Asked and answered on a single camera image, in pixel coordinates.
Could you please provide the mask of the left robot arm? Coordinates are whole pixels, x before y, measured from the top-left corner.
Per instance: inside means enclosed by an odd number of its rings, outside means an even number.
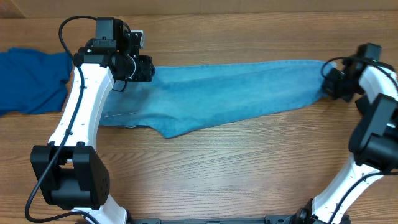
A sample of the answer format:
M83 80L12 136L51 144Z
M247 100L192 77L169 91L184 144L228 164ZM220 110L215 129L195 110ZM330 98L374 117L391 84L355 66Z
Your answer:
M60 207L62 217L127 224L131 214L110 195L109 172L96 152L97 131L114 83L149 82L155 67L150 56L139 52L142 30L113 17L95 22L95 36L70 54L74 79L62 118L48 143L34 146L30 154L37 178L33 193Z

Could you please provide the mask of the light blue denim jeans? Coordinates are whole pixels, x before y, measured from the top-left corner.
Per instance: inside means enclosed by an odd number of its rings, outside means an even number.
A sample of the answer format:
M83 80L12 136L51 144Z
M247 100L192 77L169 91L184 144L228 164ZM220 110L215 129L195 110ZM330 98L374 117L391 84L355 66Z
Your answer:
M157 67L151 82L116 82L102 126L149 127L165 138L310 106L324 93L319 60Z

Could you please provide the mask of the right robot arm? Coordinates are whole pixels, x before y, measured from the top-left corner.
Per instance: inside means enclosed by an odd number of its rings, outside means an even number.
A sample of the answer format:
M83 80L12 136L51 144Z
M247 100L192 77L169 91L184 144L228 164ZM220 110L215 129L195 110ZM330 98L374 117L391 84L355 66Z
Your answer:
M350 223L346 211L373 183L397 175L397 74L380 61L382 47L367 43L340 57L343 68L323 73L322 89L346 102L355 94L362 119L349 143L349 158L329 186L284 223Z

